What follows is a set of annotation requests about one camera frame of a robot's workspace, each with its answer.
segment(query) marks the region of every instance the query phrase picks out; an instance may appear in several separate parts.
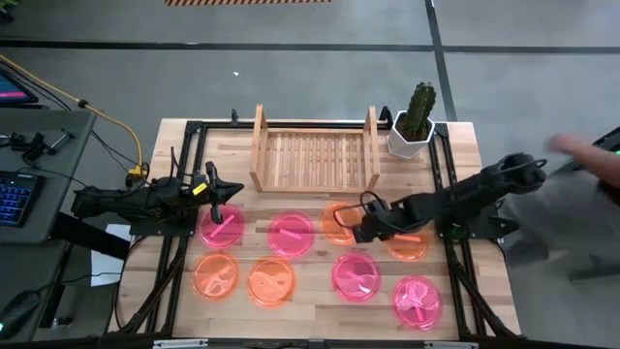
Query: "wooden table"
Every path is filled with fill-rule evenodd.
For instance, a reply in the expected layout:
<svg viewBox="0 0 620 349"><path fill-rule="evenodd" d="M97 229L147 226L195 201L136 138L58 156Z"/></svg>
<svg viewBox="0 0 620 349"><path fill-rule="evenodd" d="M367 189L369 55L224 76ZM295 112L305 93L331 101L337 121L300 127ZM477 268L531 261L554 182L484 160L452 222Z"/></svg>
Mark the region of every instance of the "wooden table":
<svg viewBox="0 0 620 349"><path fill-rule="evenodd" d="M163 119L153 158L151 176L167 176L170 170L170 148L180 152L186 119ZM449 123L449 133L458 179L476 174L481 158L474 125L469 122ZM194 163L196 138L188 161ZM427 150L411 161L391 157L387 149L387 132L379 133L381 177L376 192L388 201L403 196L434 191L431 164ZM240 282L233 294L221 302L207 302L194 295L191 276L197 260L209 252L198 238L191 238L179 295L174 336L251 337L251 338L331 338L331 339L458 339L450 294L448 267L443 244L435 237L432 224L423 231L431 238L425 257L419 262L395 260L386 247L375 241L356 246L338 246L326 240L319 231L323 207L332 200L357 200L347 194L282 194L258 193L249 176L252 130L209 130L203 162L213 161L219 176L226 181L242 182L245 189L234 196L231 204L241 206L246 222L245 233L238 245L229 249L240 263ZM441 143L438 154L445 171ZM444 183L449 183L444 173ZM297 289L291 302L279 308L261 308L248 297L247 272L257 258L271 255L266 230L270 219L283 209L298 209L315 220L317 238L308 254L293 260ZM120 288L119 313L124 321L136 312L151 288L160 254L162 239L147 238L131 255ZM512 302L509 278L499 248L488 241L472 240L472 254L482 295L509 329L519 332ZM361 248L378 262L383 280L380 292L367 303L342 301L332 290L330 271L333 262L352 248ZM441 290L444 315L429 331L417 331L401 325L391 308L390 295L404 275L424 275ZM474 328L471 301L463 290L463 301L470 329ZM158 329L168 303L164 294Z"/></svg>

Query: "white paper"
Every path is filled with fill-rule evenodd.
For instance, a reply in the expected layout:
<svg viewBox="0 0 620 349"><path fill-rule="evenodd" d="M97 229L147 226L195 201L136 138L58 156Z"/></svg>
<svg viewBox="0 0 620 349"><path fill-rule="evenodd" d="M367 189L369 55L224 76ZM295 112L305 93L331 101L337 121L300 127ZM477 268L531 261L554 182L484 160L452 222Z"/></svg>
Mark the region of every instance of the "white paper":
<svg viewBox="0 0 620 349"><path fill-rule="evenodd" d="M123 224L108 224L106 233L130 241L130 226ZM97 251L91 251L90 263L92 266L91 274L97 275L102 272L118 272L118 274L104 274L90 278L90 286L109 285L120 280L120 272L123 270L123 260L110 257Z"/></svg>

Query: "orange petri dish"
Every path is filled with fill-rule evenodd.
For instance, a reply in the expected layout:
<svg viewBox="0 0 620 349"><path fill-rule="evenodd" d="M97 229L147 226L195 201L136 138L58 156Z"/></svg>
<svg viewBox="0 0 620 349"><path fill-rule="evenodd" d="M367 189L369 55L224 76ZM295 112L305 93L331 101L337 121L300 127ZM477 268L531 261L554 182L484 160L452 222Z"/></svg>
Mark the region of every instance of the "orange petri dish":
<svg viewBox="0 0 620 349"><path fill-rule="evenodd" d="M204 255L194 268L192 290L207 301L222 301L234 291L239 279L239 263L225 251Z"/></svg>
<svg viewBox="0 0 620 349"><path fill-rule="evenodd" d="M329 241L339 245L353 244L356 241L351 229L341 227L333 218L333 212L336 209L351 205L353 204L332 202L323 208L323 213L321 214L321 232L323 232ZM338 219L340 223L344 225L352 226L361 223L362 214L359 207L342 209L336 214L339 216Z"/></svg>
<svg viewBox="0 0 620 349"><path fill-rule="evenodd" d="M276 307L290 301L295 286L293 266L279 256L260 258L248 274L248 294L260 306Z"/></svg>
<svg viewBox="0 0 620 349"><path fill-rule="evenodd" d="M385 241L384 244L389 254L396 259L405 262L414 262L418 261L426 253L429 234L432 233L428 232L426 228L421 232L409 235L396 234L394 238Z"/></svg>

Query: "white pot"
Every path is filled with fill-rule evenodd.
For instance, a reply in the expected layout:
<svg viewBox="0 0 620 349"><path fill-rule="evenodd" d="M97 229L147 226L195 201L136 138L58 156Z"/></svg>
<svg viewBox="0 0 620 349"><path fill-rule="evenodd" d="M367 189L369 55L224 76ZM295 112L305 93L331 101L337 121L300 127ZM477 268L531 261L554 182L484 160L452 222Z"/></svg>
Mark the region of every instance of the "white pot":
<svg viewBox="0 0 620 349"><path fill-rule="evenodd" d="M428 128L428 137L424 141L417 142L407 142L405 139L400 136L398 131L396 131L396 122L398 118L403 113L407 111L399 111L398 115L394 119L394 124L391 125L391 130L389 130L389 136L387 136L387 150L389 153L399 159L409 160L416 156L422 149L426 148L426 145L433 138L433 133L435 132L435 123L433 120L428 119L429 128Z"/></svg>

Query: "wooden dish rack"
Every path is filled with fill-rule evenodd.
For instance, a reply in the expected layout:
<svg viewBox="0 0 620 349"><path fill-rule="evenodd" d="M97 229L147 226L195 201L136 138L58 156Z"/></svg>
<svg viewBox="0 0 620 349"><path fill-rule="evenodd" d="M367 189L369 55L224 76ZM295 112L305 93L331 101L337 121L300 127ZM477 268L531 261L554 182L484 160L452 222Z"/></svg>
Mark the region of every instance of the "wooden dish rack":
<svg viewBox="0 0 620 349"><path fill-rule="evenodd" d="M379 179L375 107L363 129L267 127L256 106L250 176L259 192L361 193Z"/></svg>

